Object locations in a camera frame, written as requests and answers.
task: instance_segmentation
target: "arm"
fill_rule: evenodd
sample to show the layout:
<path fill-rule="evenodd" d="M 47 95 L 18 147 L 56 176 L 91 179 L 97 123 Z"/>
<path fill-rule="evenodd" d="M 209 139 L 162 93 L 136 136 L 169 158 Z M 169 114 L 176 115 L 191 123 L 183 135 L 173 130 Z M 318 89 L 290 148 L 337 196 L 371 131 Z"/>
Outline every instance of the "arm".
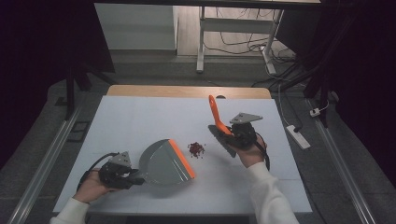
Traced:
<path fill-rule="evenodd" d="M 100 182 L 97 170 L 93 170 L 61 213 L 53 217 L 49 224 L 85 224 L 84 218 L 90 207 L 89 203 L 111 190 L 116 189 L 106 187 Z"/>
<path fill-rule="evenodd" d="M 266 147 L 259 136 L 257 141 Z M 277 187 L 277 178 L 268 172 L 260 150 L 256 146 L 252 146 L 249 150 L 232 148 L 247 167 L 247 175 L 251 184 L 250 199 L 258 223 L 298 223 L 288 200 Z"/>

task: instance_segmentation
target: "hand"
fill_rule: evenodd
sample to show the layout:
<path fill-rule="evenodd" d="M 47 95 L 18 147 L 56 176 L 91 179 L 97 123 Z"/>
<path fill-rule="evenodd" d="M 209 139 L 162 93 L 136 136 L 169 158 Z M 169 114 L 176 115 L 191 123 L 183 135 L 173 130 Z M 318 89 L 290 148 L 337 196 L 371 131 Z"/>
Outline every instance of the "hand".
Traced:
<path fill-rule="evenodd" d="M 78 189 L 74 199 L 82 203 L 90 203 L 100 198 L 102 195 L 107 194 L 109 191 L 114 191 L 119 189 L 111 189 L 106 187 L 99 178 L 99 173 L 97 169 L 94 169 L 87 176 L 87 179 L 82 183 L 81 187 Z"/>
<path fill-rule="evenodd" d="M 257 134 L 257 142 L 262 145 L 264 148 L 267 148 L 267 144 L 264 143 L 262 138 Z M 262 152 L 255 146 L 252 145 L 249 149 L 240 149 L 238 147 L 230 146 L 236 154 L 238 154 L 239 159 L 248 168 L 251 165 L 256 164 L 257 162 L 264 161 L 264 156 Z"/>

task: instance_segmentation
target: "white sleeve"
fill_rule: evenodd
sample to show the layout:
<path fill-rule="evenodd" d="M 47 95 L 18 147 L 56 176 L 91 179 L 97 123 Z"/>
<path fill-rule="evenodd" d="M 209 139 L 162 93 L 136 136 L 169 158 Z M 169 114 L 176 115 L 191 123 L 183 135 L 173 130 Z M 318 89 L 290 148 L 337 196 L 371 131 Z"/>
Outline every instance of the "white sleeve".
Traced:
<path fill-rule="evenodd" d="M 74 198 L 70 198 L 57 217 L 53 217 L 49 224 L 85 224 L 85 215 L 90 207 Z"/>
<path fill-rule="evenodd" d="M 264 162 L 247 168 L 250 199 L 259 224 L 298 223 L 289 201 L 277 187 L 278 179 L 273 177 Z"/>

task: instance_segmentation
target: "white power strip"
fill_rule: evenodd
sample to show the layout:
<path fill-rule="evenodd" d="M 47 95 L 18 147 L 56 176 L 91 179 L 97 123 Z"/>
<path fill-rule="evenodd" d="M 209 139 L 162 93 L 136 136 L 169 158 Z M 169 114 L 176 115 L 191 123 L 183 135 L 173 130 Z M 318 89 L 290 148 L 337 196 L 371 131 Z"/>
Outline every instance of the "white power strip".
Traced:
<path fill-rule="evenodd" d="M 294 129 L 295 129 L 294 125 L 290 125 L 290 126 L 286 127 L 286 130 L 288 130 L 289 134 L 291 135 L 291 137 L 294 138 L 294 140 L 297 142 L 297 144 L 300 146 L 300 148 L 307 149 L 307 148 L 311 147 L 311 145 L 309 145 L 309 143 L 300 134 L 300 132 L 295 133 Z"/>

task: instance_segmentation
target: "orange object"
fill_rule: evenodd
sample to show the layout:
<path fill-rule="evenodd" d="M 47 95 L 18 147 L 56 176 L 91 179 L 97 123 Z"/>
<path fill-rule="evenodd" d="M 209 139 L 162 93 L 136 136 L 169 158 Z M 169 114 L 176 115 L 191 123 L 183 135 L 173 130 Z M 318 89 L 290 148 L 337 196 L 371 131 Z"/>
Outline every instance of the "orange object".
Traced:
<path fill-rule="evenodd" d="M 195 178 L 195 172 L 192 170 L 190 167 L 190 164 L 187 162 L 186 158 L 184 157 L 183 153 L 181 153 L 180 149 L 178 148 L 175 140 L 169 139 L 169 144 L 172 146 L 174 151 L 176 152 L 178 158 L 181 160 L 181 163 L 183 163 L 184 167 L 186 168 L 187 172 L 190 175 L 190 178 Z"/>
<path fill-rule="evenodd" d="M 215 119 L 215 124 L 216 127 L 229 135 L 232 135 L 232 133 L 230 132 L 230 130 L 227 128 L 227 126 L 225 126 L 219 117 L 219 111 L 218 111 L 218 106 L 216 105 L 216 101 L 215 98 L 212 95 L 209 95 L 209 104 L 210 104 L 210 108 L 212 109 L 212 114 L 213 114 L 213 118 Z"/>

